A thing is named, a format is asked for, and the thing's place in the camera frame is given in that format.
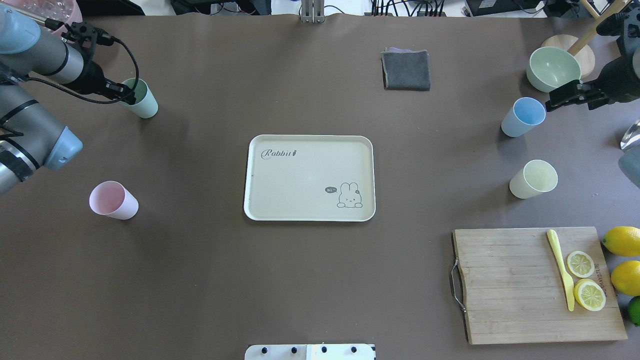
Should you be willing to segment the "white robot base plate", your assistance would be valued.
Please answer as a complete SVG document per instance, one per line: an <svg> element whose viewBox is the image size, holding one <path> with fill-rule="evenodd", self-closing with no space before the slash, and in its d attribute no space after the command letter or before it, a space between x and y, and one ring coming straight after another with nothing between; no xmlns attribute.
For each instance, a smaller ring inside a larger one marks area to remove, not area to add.
<svg viewBox="0 0 640 360"><path fill-rule="evenodd" d="M254 344L244 354L245 360L375 360L374 344Z"/></svg>

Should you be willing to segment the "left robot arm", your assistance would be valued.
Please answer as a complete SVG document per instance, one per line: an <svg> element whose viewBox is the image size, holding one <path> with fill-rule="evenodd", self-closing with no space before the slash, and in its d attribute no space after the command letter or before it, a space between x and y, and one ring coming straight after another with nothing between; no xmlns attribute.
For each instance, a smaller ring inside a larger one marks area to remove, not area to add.
<svg viewBox="0 0 640 360"><path fill-rule="evenodd" d="M134 105L140 83L110 80L94 57L99 46L125 43L88 22L65 23L1 4L1 193L45 167L58 170L83 143L34 96L29 84L50 86L93 104Z"/></svg>

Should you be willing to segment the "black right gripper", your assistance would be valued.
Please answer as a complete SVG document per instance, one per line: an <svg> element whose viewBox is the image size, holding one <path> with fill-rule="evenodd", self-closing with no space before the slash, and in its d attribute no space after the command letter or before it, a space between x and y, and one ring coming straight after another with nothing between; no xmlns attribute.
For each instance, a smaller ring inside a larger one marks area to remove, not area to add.
<svg viewBox="0 0 640 360"><path fill-rule="evenodd" d="M606 64L595 80L567 82L549 92L547 112L568 105L587 104L589 110L604 105L628 103L640 96L640 29L638 10L622 10L596 27L602 36L617 37L620 56Z"/></svg>

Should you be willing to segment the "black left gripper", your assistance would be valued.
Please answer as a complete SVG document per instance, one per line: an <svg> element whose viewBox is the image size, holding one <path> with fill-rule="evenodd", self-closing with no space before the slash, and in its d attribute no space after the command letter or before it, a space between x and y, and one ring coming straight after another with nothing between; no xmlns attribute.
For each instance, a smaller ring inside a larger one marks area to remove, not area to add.
<svg viewBox="0 0 640 360"><path fill-rule="evenodd" d="M93 60L98 45L112 46L117 38L87 22L66 24L65 29L62 38L71 41L70 47L78 51L82 58L80 75L67 87L82 95L96 94L105 98L119 98L129 106L137 104L135 89L126 88L123 84L107 79L103 69Z"/></svg>

